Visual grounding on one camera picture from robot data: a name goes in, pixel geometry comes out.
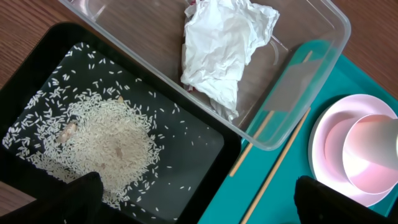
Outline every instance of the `wooden table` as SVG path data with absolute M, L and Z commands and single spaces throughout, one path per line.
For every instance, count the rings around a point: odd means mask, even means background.
M 343 53 L 398 98 L 398 1 L 334 0 L 334 3 L 352 25 L 351 38 Z M 0 1 L 0 88 L 46 30 L 61 21 L 83 23 L 56 0 Z M 0 215 L 32 200 L 0 183 Z

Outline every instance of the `white tissue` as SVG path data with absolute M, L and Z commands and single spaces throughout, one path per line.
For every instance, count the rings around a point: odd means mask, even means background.
M 278 11 L 249 0 L 202 0 L 185 10 L 181 82 L 210 97 L 229 121 L 236 111 L 238 81 L 255 49 L 268 43 Z

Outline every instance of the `pink plate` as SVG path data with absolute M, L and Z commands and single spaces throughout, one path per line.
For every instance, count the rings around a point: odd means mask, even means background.
M 353 199 L 364 206 L 371 206 L 382 200 L 390 191 L 381 194 L 366 194 L 342 176 L 330 170 L 325 159 L 325 142 L 332 127 L 345 119 L 384 114 L 397 118 L 393 110 L 380 99 L 364 94 L 347 96 L 326 109 L 315 123 L 308 144 L 308 159 L 315 178 L 337 192 Z

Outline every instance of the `pile of rice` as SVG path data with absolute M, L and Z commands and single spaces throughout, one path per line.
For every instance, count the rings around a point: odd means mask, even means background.
M 103 100 L 98 93 L 79 98 L 60 116 L 52 116 L 51 109 L 44 111 L 47 119 L 35 133 L 42 140 L 43 153 L 27 156 L 29 152 L 22 149 L 18 156 L 65 182 L 98 172 L 106 190 L 103 202 L 120 209 L 119 203 L 129 200 L 128 184 L 136 185 L 147 166 L 159 160 L 161 147 L 154 135 L 148 136 L 152 117 L 130 108 L 123 99 Z

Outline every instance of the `wooden stick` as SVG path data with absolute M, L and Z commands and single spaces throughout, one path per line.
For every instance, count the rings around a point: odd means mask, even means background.
M 305 56 L 303 63 L 307 62 L 312 55 L 312 50 Z M 256 133 L 254 134 L 253 138 L 257 139 L 258 136 L 261 134 L 262 130 L 266 127 L 267 123 L 271 119 L 272 115 L 274 115 L 275 111 L 270 111 L 264 121 L 261 123 L 260 127 L 257 129 Z M 232 168 L 231 172 L 229 173 L 230 177 L 234 177 L 236 171 L 238 171 L 239 167 L 242 165 L 243 160 L 246 158 L 246 156 L 249 154 L 251 148 L 253 147 L 252 143 L 249 143 L 246 148 L 244 148 L 243 153 L 239 157 L 238 161 L 236 161 L 234 167 Z
M 246 212 L 246 214 L 244 215 L 241 224 L 246 224 L 251 216 L 251 214 L 253 213 L 254 209 L 256 208 L 257 204 L 259 203 L 262 195 L 264 194 L 264 192 L 266 191 L 269 183 L 271 182 L 272 178 L 274 177 L 276 171 L 278 170 L 280 164 L 282 163 L 282 161 L 284 160 L 287 152 L 289 151 L 290 147 L 292 146 L 294 139 L 297 137 L 301 127 L 303 126 L 303 123 L 305 121 L 305 119 L 307 118 L 309 112 L 310 112 L 311 108 L 309 108 L 307 110 L 307 112 L 305 112 L 303 118 L 301 119 L 301 121 L 298 123 L 297 127 L 294 129 L 294 132 L 292 134 L 292 137 L 290 137 L 289 141 L 287 142 L 286 146 L 284 147 L 284 149 L 282 150 L 278 160 L 276 161 L 274 167 L 272 168 L 271 172 L 269 173 L 266 181 L 264 182 L 264 184 L 262 185 L 259 193 L 256 195 L 256 198 L 254 199 L 253 203 L 250 205 L 248 212 Z

